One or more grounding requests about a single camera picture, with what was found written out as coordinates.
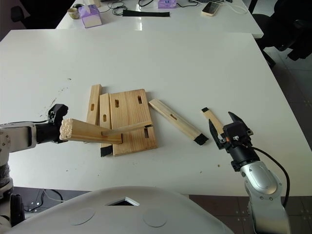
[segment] black strap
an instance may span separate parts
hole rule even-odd
[[[142,11],[123,10],[122,16],[170,17],[170,12],[142,12]]]

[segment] wooden block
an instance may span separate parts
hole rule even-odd
[[[87,114],[87,123],[98,125],[98,115],[99,115],[99,95],[101,94],[102,86],[100,84],[92,85],[88,114]]]
[[[164,103],[158,99],[153,99],[149,102],[150,106],[153,107],[157,112],[164,116],[169,122],[177,127],[181,132],[187,135],[190,139],[195,141],[197,144],[204,144],[208,138],[203,135],[197,128],[191,125],[189,122],[184,120],[181,116],[171,110]]]
[[[90,123],[79,121],[73,118],[64,119],[59,129],[61,140],[75,140],[85,142],[121,144],[121,134],[114,136],[102,136],[101,132],[106,128]]]
[[[213,123],[216,131],[221,135],[223,134],[223,124],[217,119],[217,117],[209,110],[207,107],[201,109],[202,113],[206,117],[206,119],[210,119]]]
[[[109,103],[109,94],[99,96],[99,125],[100,127],[111,129],[111,109]],[[101,143],[100,145],[101,157],[113,153],[112,144]]]
[[[116,129],[103,131],[102,132],[102,136],[111,136],[111,135],[128,133],[128,132],[132,132],[132,131],[135,131],[135,130],[138,130],[138,129],[149,128],[149,127],[152,127],[152,126],[153,126],[153,123],[151,121],[146,121],[146,122],[141,122],[141,123],[128,125],[128,126],[121,127],[121,128],[116,128]]]
[[[152,121],[144,89],[110,94],[112,129]],[[122,144],[113,145],[114,155],[157,148],[154,128],[122,134]]]

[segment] white desk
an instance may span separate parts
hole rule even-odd
[[[76,0],[75,3],[82,3],[82,0]],[[214,17],[203,16],[201,10],[203,5],[197,7],[177,7],[175,9],[158,9],[157,0],[147,5],[139,7],[137,0],[125,0],[124,3],[129,10],[147,11],[147,12],[170,12],[170,18],[155,17],[122,17],[114,16],[111,11],[101,13],[104,25],[91,28],[98,30],[103,27],[118,28],[119,30],[157,30],[157,31],[202,31],[206,33],[215,32],[235,32],[251,33],[254,38],[261,38],[263,32],[248,12],[239,15],[233,12],[227,6],[221,6]],[[187,0],[178,0],[181,5],[189,5]],[[242,0],[233,0],[233,4],[245,6]],[[102,2],[100,11],[108,9],[107,3]],[[80,19],[74,20],[68,14],[59,23],[57,29],[84,28]]]
[[[291,195],[312,195],[312,152],[250,34],[21,30],[3,39],[0,54],[1,123],[43,120],[55,98],[68,105],[67,118],[86,120],[91,85],[100,83],[108,93],[144,88],[149,99],[164,101],[210,138],[199,146],[151,110],[159,148],[100,158],[99,144],[37,145],[10,155],[16,186],[147,185],[184,194],[247,195],[230,155],[211,139],[200,113],[208,106],[223,124],[231,122],[227,111],[245,120],[254,146],[288,171]],[[279,168],[260,157],[285,183]]]

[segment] purple tissue box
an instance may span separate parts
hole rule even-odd
[[[176,0],[159,0],[158,8],[175,8]]]
[[[85,9],[84,6],[78,8],[79,15],[82,19],[84,27],[91,28],[91,27],[102,25],[100,12],[97,6],[95,6],[95,4],[92,4],[92,5],[88,5],[88,7],[90,9],[90,13]]]

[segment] wood grain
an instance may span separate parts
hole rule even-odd
[[[99,127],[90,123],[79,121],[73,118],[64,119],[60,127],[61,140],[74,140],[85,142],[121,144],[121,134],[113,136],[102,136],[101,132],[106,128]]]
[[[102,94],[99,96],[99,125],[100,127],[106,128],[108,130],[112,128],[109,94]],[[101,143],[100,148],[101,156],[106,156],[113,153],[112,144]]]
[[[195,128],[158,99],[151,100],[149,104],[190,139],[195,140],[201,134],[197,128]]]
[[[152,121],[144,89],[110,94],[112,129]],[[154,128],[122,134],[122,144],[113,145],[114,155],[157,148]]]
[[[221,135],[223,134],[223,124],[217,119],[217,117],[213,114],[213,112],[207,107],[202,109],[201,112],[204,114],[206,119],[210,119],[213,123],[216,131]]]
[[[87,113],[87,123],[98,125],[99,116],[99,95],[101,94],[102,86],[100,84],[92,85],[89,107]]]

